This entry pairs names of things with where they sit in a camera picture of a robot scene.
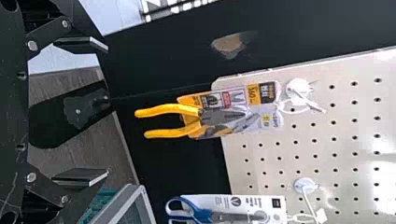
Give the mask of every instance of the bolt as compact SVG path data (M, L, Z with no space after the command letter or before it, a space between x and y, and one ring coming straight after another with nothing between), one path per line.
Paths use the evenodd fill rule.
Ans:
M25 144L17 144L15 149L19 152L23 152L26 149L26 146Z
M69 22L67 22L67 21L62 21L62 26L63 26L64 28L67 28L67 27L69 26Z
M26 179L28 183L33 183L37 179L37 175L35 173L30 173L28 176L26 176Z
M38 51L38 45L34 40L27 42L27 47L29 47L29 50L31 51Z
M26 73L25 72L17 73L17 78L19 78L22 81L26 80L26 78L27 78Z
M67 195L64 195L61 199L61 203L67 203L69 202L69 197L67 197Z

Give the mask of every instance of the blue scissors handle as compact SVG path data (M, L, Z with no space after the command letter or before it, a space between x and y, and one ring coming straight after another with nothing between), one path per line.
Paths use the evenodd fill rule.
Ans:
M181 202L186 204L188 210L172 210L169 205L173 202ZM197 207L193 202L182 197L176 197L168 201L165 206L166 214L177 221L194 220L196 223L213 223L212 211Z

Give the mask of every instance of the yellow handle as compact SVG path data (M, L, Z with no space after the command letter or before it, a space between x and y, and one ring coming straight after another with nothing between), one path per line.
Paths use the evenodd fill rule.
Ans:
M195 133L202 128L201 121L197 120L184 128L158 129L145 132L146 138L178 138Z
M140 119L162 114L184 114L199 117L199 108L190 105L167 104L157 105L148 109L138 109L134 112L134 115Z

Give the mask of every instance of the white tag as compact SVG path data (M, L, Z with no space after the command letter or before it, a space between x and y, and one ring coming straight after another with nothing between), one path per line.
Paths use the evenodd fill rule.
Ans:
M195 194L181 195L201 209L212 212L267 216L267 224L286 224L286 201L284 196L269 195L226 195L226 194Z
M326 216L326 213L324 212L323 208L320 208L317 211L317 221L321 224L323 224L327 221L327 216Z

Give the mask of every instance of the display rack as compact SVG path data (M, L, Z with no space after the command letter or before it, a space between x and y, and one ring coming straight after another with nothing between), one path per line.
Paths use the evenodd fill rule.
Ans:
M327 113L222 137L233 194L285 195L289 214L309 213L293 184L310 177L327 223L396 223L396 48L223 77L212 89L295 77L316 81L310 98Z

